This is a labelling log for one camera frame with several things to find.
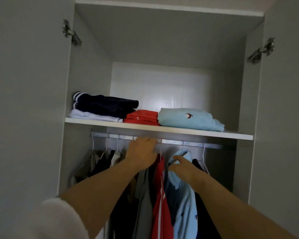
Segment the person's right arm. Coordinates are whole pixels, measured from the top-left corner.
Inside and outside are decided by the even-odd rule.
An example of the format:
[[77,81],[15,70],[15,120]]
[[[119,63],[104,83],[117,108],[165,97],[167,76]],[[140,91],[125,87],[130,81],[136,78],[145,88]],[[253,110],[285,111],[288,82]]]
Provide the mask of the person's right arm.
[[222,239],[295,238],[287,230],[243,203],[211,176],[182,156],[168,170],[191,185],[199,194]]

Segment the white sleeve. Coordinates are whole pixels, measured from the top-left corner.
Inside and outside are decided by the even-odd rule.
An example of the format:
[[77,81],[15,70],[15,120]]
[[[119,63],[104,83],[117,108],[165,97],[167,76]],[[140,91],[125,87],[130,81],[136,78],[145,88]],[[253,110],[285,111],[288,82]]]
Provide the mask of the white sleeve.
[[44,201],[19,221],[9,238],[89,239],[89,235],[72,206],[54,198]]

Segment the door hinge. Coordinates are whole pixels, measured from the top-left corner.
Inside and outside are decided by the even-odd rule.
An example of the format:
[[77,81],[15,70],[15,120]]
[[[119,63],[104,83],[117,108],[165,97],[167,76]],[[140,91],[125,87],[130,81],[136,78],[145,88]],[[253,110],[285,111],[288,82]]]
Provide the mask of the door hinge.
[[261,60],[262,53],[267,54],[267,56],[271,55],[275,49],[274,43],[275,38],[268,39],[267,44],[263,48],[257,49],[251,56],[247,58],[247,62],[257,64]]
[[71,36],[71,42],[74,45],[82,45],[82,40],[80,40],[79,36],[76,34],[75,31],[71,30],[69,21],[66,19],[63,19],[63,28],[62,32],[64,36],[67,38],[68,36]]

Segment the hanging rail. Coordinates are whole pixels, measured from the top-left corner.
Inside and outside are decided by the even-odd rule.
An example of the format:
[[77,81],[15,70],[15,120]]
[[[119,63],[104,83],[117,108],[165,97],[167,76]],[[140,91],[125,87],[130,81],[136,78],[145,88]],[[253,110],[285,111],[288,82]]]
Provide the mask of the hanging rail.
[[[94,137],[101,137],[101,138],[113,138],[113,139],[120,139],[120,140],[135,140],[137,136],[127,136],[121,134],[112,134],[112,133],[101,133],[101,132],[91,132],[91,136]],[[162,144],[171,144],[171,145],[184,145],[188,147],[199,147],[199,148],[212,148],[212,149],[226,149],[226,150],[236,150],[235,146],[227,146],[221,144],[214,144],[214,143],[200,143],[200,142],[186,142],[186,141],[178,141],[178,140],[168,140],[168,139],[157,139],[158,143]]]

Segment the folded red garment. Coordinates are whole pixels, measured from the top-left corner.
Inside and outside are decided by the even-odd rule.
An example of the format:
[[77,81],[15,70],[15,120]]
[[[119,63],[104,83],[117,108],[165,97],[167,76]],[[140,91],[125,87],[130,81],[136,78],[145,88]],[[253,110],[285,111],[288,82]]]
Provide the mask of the folded red garment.
[[128,114],[124,122],[159,126],[157,116],[158,112],[138,110]]

